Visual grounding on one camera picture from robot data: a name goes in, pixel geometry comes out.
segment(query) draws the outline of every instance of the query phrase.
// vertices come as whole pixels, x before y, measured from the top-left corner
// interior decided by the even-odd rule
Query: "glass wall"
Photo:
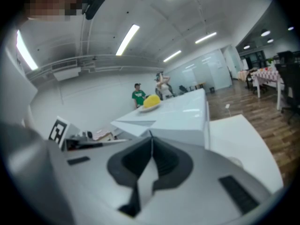
[[[219,50],[185,63],[165,75],[171,77],[169,84],[177,95],[180,94],[181,85],[191,91],[195,90],[196,85],[205,83],[204,89],[209,92],[212,87],[218,90],[232,84],[224,57]]]

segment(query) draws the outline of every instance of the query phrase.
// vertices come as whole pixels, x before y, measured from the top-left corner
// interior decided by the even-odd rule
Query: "green shirt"
[[[142,90],[134,91],[132,93],[132,98],[136,100],[138,105],[144,104],[144,96],[146,96],[146,94]]]

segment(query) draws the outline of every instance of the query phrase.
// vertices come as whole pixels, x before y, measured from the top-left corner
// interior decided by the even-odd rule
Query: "yellow object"
[[[150,95],[144,101],[144,108],[153,107],[160,103],[160,98],[158,95]]]

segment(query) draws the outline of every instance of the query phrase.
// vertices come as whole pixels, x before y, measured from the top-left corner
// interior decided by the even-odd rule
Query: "man in green shirt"
[[[135,108],[138,108],[139,106],[143,106],[145,96],[146,94],[140,90],[140,83],[135,84],[135,91],[132,93],[132,98],[135,101]]]

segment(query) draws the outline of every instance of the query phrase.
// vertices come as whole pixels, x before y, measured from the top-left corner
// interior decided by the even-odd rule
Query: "ceiling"
[[[272,38],[274,43],[285,36],[289,31],[287,30],[290,25],[288,18],[285,16],[280,4],[275,0],[272,1],[269,8],[266,10],[261,19],[253,27],[251,32],[243,39],[237,46],[239,53],[249,52],[253,49],[270,45],[267,41]],[[267,29],[271,33],[262,37],[262,29]],[[245,45],[250,45],[250,48],[244,49]]]
[[[209,42],[195,44],[207,33],[229,33],[226,19],[231,1],[106,0],[90,21],[80,11],[77,16],[55,17],[51,22],[28,20],[20,31],[39,69],[32,72],[25,61],[22,64],[29,79],[39,78],[40,82],[52,78],[51,65],[73,59],[93,68],[164,68],[167,63],[163,60],[176,51],[182,53],[172,62]],[[117,57],[132,24],[140,29]]]

